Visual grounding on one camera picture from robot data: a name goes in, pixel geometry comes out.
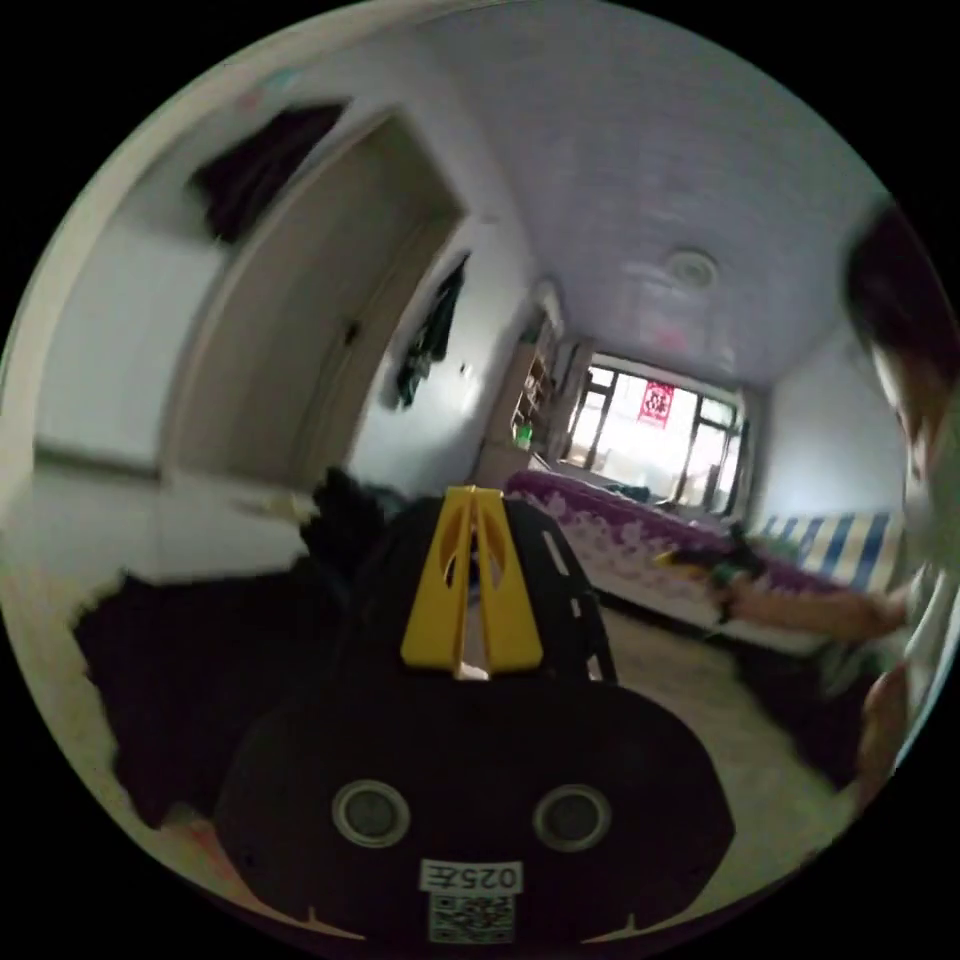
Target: window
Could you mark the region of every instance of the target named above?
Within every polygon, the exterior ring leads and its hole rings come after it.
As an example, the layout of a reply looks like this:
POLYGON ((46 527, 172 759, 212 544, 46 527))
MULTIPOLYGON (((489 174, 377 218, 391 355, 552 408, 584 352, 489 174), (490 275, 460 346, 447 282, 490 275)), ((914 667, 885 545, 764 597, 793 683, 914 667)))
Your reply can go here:
POLYGON ((574 412, 567 463, 619 483, 649 487, 654 499, 726 512, 740 458, 732 404, 680 387, 645 408, 651 381, 591 367, 574 412))

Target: ceiling light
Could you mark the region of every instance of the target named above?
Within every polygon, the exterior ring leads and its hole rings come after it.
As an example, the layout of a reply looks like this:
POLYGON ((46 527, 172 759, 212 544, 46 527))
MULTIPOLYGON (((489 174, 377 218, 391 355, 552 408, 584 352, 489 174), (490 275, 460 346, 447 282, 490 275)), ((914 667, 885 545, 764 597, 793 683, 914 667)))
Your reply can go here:
POLYGON ((675 283, 687 290, 709 290, 719 279, 716 260, 702 250, 675 250, 667 258, 666 270, 675 283))

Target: ceiling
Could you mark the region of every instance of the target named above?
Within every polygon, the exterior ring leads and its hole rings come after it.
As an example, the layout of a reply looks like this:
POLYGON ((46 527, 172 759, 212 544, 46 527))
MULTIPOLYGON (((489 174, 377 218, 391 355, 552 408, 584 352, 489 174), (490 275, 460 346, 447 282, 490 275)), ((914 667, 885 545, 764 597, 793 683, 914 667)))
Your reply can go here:
POLYGON ((840 322, 841 252, 884 190, 774 80, 599 0, 524 0, 418 32, 484 127, 572 328, 764 386, 840 322), (677 248, 715 261, 712 287, 671 280, 677 248))

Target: person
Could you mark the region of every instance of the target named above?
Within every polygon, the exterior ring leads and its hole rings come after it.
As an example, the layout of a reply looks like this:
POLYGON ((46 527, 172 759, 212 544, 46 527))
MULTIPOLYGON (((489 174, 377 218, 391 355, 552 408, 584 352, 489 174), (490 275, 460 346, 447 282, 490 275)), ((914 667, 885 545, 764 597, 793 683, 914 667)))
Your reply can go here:
POLYGON ((783 596, 739 578, 716 595, 737 619, 864 644, 907 628, 868 695, 857 807, 875 797, 926 719, 960 639, 960 327, 919 238, 886 203, 851 246, 843 299, 906 447, 904 512, 921 567, 887 596, 783 596))

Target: label sticker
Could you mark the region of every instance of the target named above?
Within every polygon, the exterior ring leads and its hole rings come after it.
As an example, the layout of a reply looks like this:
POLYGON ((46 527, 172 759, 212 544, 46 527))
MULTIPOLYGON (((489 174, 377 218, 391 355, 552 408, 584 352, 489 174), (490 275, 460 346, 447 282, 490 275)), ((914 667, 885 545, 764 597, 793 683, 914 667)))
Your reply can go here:
POLYGON ((523 864, 422 860, 420 889, 430 894, 431 943, 512 943, 523 864))

